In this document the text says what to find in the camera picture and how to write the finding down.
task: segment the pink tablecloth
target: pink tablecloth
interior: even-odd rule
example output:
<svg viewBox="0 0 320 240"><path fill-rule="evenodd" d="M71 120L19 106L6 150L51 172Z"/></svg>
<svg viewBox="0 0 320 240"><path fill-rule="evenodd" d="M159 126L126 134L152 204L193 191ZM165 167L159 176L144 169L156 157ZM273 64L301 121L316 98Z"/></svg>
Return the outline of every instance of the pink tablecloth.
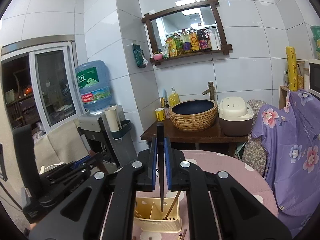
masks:
<svg viewBox="0 0 320 240"><path fill-rule="evenodd" d="M272 190L269 185L249 165L232 158L230 156L213 153L207 151L183 151L185 158L197 164L203 171L217 173L218 171L227 171L234 177L246 190L254 195L263 205L268 208L275 216L278 216L278 208ZM176 192L170 192L166 186L166 178L164 179L164 195L166 197L175 197ZM137 192L138 197L159 197L159 181L157 177L156 189L153 192ZM182 218L182 230L187 229L185 240L189 240L189 224L187 198L185 192L181 192L179 196L180 217ZM175 240L178 239L179 233L152 233L143 232L137 225L133 225L132 236L140 240Z"/></svg>

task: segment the soap dispenser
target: soap dispenser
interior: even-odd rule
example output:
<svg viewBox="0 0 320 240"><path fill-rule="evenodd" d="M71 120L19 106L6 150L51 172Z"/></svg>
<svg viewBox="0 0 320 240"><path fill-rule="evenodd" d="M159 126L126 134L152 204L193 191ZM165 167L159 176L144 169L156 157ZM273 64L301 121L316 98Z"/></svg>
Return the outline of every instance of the soap dispenser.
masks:
<svg viewBox="0 0 320 240"><path fill-rule="evenodd" d="M174 88L171 88L172 92L169 96L169 106L175 106L176 104L180 103L179 95L176 93Z"/></svg>

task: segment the purple floral cloth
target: purple floral cloth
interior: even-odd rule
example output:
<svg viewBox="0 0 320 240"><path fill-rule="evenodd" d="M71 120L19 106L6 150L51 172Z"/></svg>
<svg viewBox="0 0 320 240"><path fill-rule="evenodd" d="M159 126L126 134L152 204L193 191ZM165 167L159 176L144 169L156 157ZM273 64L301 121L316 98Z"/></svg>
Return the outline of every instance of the purple floral cloth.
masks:
<svg viewBox="0 0 320 240"><path fill-rule="evenodd" d="M320 101L304 90L290 91L279 110L260 108L252 137L267 152L265 180L279 208L279 219L294 237L320 201Z"/></svg>

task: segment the wooden mirror frame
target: wooden mirror frame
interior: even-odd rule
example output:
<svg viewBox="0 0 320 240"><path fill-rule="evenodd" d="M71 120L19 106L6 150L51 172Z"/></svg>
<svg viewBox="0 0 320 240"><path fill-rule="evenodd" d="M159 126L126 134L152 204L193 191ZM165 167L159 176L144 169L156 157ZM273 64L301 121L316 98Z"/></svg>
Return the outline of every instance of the wooden mirror frame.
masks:
<svg viewBox="0 0 320 240"><path fill-rule="evenodd" d="M195 55L201 55L201 54L208 54L208 53L219 53L219 52L223 52L224 55L228 55L229 51L232 50L232 45L231 44L227 44L227 39L226 39L226 35L224 33L223 30L223 26L222 26L222 22L217 10L217 5L219 4L218 0L207 0L207 1L200 1L200 2L194 2L194 3L189 3L189 4L184 4L181 6L176 6L167 10L163 10L161 12L157 12L154 14L148 14L146 13L144 15L144 18L142 18L142 22L145 23L147 25L147 30L148 30L148 35L149 35L149 39L150 39L150 44L151 44L151 50L152 50L152 54L154 54L155 52L158 51L158 46L156 43L156 37L155 37L155 33L153 31L153 27L151 24L152 20L161 18L163 16L167 16L170 14L174 14L177 12L181 12L181 11L185 11L185 10L189 10L189 9L194 9L194 8L201 8L201 7L211 7L211 10L213 12L213 16L214 19L216 21L217 24L217 29L220 35L220 39L221 39L221 49L217 49L217 50L211 50L211 51L206 51L206 52L195 52L195 53L190 53L190 54L183 54L180 56L176 56L176 57L169 57L169 58L163 58L161 60L157 60L155 61L153 59L153 57L150 59L150 61L152 63L155 63L155 65L160 65L161 61L166 61L166 60L171 60L171 59L176 59L176 58L182 58L182 57L190 57L190 56L195 56Z"/></svg>

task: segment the woven ceramic basin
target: woven ceramic basin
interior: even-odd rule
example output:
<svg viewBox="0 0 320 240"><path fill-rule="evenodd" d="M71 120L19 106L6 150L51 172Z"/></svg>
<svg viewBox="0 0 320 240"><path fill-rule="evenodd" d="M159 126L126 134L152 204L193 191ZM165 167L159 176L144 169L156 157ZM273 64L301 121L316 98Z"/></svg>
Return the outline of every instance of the woven ceramic basin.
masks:
<svg viewBox="0 0 320 240"><path fill-rule="evenodd" d="M169 109L171 122L183 131L202 131L209 128L217 113L218 104L207 99L184 101Z"/></svg>

